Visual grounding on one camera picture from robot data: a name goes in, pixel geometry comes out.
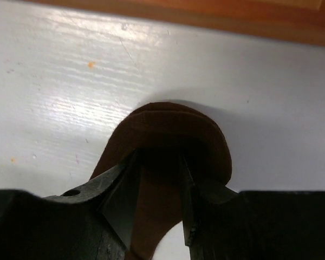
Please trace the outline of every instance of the white surface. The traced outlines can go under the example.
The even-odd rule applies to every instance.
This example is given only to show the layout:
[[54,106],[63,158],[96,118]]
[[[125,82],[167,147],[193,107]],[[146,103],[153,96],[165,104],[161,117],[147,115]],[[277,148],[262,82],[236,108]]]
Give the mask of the white surface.
[[[219,123],[230,188],[325,190],[324,48],[0,2],[0,188],[84,183],[121,119],[158,100]],[[188,259],[176,234],[155,260]]]

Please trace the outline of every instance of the white painted wood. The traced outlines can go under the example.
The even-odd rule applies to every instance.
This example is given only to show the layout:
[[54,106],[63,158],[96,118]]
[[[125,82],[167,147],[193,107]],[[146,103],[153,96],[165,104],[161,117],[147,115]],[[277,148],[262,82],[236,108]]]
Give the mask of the white painted wood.
[[[325,48],[0,1],[0,188],[84,183],[114,127],[160,100],[219,123],[230,188],[325,190]],[[178,228],[155,260],[188,259]]]

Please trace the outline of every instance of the screw hole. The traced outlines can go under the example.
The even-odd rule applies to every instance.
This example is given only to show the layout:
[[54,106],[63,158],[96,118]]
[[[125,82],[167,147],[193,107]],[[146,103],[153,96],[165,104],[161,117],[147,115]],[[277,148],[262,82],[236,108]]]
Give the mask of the screw hole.
[[64,197],[70,197],[70,196],[76,196],[78,194],[80,194],[81,192],[78,190],[69,190],[67,192],[65,192],[62,196]]

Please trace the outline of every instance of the brown felt object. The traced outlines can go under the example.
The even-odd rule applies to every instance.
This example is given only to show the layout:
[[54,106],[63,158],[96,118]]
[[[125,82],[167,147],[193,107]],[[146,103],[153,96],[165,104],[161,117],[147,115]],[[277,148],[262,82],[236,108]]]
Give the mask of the brown felt object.
[[231,177],[231,157],[221,130],[206,115],[175,103],[149,103],[120,122],[91,178],[136,148],[141,149],[141,184],[125,260],[150,260],[166,232],[181,221],[179,151],[199,178],[223,184]]

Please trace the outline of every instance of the orange spot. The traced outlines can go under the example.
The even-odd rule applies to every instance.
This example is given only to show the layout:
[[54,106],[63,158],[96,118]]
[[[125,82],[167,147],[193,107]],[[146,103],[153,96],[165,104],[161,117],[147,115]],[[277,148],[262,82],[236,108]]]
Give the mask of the orange spot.
[[88,63],[88,67],[89,67],[90,69],[94,68],[94,66],[95,66],[95,61],[90,61],[90,62]]

